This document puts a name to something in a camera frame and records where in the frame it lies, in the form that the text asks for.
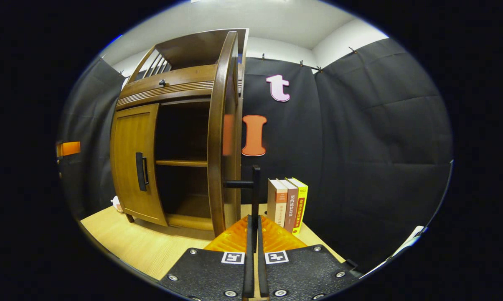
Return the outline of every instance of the screw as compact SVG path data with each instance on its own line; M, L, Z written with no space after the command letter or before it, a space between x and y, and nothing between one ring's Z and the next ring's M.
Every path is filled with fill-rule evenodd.
M277 290L274 295L278 296L278 297L281 297L281 296L284 296L287 294L287 291L286 290Z

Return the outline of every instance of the cabinet door handle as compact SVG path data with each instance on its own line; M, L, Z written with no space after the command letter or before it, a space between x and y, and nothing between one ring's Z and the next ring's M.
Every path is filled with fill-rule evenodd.
M137 177L138 177L138 186L141 191L147 191L146 185L149 184L148 177L146 173L146 177L144 178L144 170L147 168L147 158L142 156L142 153L137 153Z

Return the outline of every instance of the open cabinet door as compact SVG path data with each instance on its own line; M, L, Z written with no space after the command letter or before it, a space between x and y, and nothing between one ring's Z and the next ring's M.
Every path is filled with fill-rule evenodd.
M207 177L209 204L215 235L240 219L236 189L224 181L239 180L242 102L238 99L238 34L228 32L218 60L209 110Z
M153 147L159 106L142 105L114 114L110 162L124 213L166 226L155 181Z

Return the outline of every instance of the wooden table surface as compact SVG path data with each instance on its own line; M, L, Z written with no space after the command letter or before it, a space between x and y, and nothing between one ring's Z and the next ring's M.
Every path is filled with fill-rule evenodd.
M259 204L259 213L264 213L266 209L267 204ZM242 205L241 217L251 214L251 211L251 205ZM86 217L81 223L98 242L119 259L156 279L162 279L187 248L204 248L215 239L213 231L164 227L142 219L129 223L125 214L112 206ZM299 234L295 236L308 246L322 244L338 261L345 261L305 223L302 223Z

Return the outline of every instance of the black curtain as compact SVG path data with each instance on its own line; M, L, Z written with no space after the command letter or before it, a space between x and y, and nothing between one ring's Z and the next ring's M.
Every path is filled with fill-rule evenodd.
M64 156L59 170L66 201L83 219L112 205L110 128L124 77L97 57L74 85L59 124L57 141L80 141L81 152Z
M305 223L368 272L426 225L441 200L452 160L446 107L419 63L389 38L315 80L322 181Z
M242 179L252 180L253 164L261 167L261 202L267 202L267 179L295 177L309 185L310 200L318 198L322 162L322 125L318 92L310 67L270 59L246 58L242 116L261 115L263 156L242 156ZM270 95L267 77L281 74L290 95L279 102ZM246 145L246 124L242 124L242 148ZM242 190L241 201L251 204L251 191Z

